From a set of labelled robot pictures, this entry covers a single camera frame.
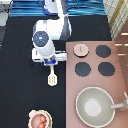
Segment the white gripper body blue ring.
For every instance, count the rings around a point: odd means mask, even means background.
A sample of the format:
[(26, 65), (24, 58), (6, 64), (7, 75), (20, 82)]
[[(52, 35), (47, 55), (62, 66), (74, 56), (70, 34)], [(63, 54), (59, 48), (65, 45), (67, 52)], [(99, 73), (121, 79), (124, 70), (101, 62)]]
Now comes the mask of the white gripper body blue ring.
[(32, 60), (34, 63), (40, 63), (44, 66), (57, 65), (60, 61), (67, 60), (67, 53), (65, 51), (55, 51), (51, 57), (44, 58), (35, 48), (33, 48)]

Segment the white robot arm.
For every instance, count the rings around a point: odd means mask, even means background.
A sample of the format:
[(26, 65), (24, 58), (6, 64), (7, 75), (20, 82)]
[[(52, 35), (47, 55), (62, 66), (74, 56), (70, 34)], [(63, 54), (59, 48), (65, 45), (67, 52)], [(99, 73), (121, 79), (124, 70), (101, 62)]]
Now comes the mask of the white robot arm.
[(67, 53), (56, 51), (53, 41), (66, 41), (71, 36), (72, 28), (64, 0), (45, 0), (45, 6), (51, 13), (57, 12), (58, 19), (38, 20), (33, 26), (32, 60), (50, 66), (67, 60)]

